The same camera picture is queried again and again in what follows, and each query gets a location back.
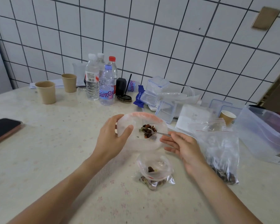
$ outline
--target right hand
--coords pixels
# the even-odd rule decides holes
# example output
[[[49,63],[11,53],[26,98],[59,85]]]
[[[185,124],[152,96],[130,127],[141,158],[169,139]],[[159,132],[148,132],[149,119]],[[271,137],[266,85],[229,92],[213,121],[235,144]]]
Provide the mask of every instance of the right hand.
[[[162,136],[160,141],[172,147],[164,147],[168,152],[177,154],[184,162],[187,173],[192,176],[197,168],[208,166],[197,141],[180,132],[169,131],[168,136]]]

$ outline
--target left hand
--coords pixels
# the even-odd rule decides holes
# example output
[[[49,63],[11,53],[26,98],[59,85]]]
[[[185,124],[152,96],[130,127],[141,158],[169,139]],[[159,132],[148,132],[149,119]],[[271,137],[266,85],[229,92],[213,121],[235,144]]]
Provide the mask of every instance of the left hand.
[[[120,153],[134,129],[133,125],[129,125],[120,137],[117,136],[115,124],[123,116],[123,114],[112,116],[100,130],[93,155],[103,159],[106,163]]]

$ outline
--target kraft paper cup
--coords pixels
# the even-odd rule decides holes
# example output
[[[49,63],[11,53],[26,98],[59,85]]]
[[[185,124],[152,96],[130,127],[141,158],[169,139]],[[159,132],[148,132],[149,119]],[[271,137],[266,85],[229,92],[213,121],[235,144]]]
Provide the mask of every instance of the kraft paper cup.
[[[63,74],[62,81],[64,85],[64,90],[67,93],[74,93],[77,91],[76,88],[76,82],[77,82],[77,76],[73,74]]]
[[[42,81],[35,83],[35,86],[43,104],[50,105],[56,102],[55,83]]]
[[[223,118],[225,120],[226,126],[231,124],[231,122],[236,118],[236,115],[229,111],[221,111],[219,118]]]

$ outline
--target table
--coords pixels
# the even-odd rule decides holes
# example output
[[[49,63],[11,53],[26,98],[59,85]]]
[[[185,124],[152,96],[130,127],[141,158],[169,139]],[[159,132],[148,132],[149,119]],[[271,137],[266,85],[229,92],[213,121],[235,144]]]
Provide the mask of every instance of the table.
[[[131,94],[134,100],[136,93]],[[55,104],[43,105],[36,90],[28,87],[0,94],[0,118],[25,123],[0,143],[0,224],[89,157],[110,116],[139,110],[120,101],[110,107],[89,101],[81,89],[75,93],[56,89],[56,97]],[[157,192],[133,178],[137,156],[120,153],[110,161],[74,202],[63,223],[218,223],[176,156],[167,155],[176,184]],[[238,179],[239,185],[230,188],[240,200],[263,223],[280,223],[280,166],[255,159],[240,143]]]

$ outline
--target blue snack wrapper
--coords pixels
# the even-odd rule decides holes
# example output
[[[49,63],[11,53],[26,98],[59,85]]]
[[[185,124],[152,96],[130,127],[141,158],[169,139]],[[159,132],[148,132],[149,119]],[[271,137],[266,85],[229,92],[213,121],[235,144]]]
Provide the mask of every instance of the blue snack wrapper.
[[[136,96],[136,100],[134,101],[134,105],[137,105],[138,107],[144,108],[144,103],[142,101],[140,101],[140,97],[142,96],[142,94],[144,93],[144,87],[142,85],[138,86],[138,94]]]

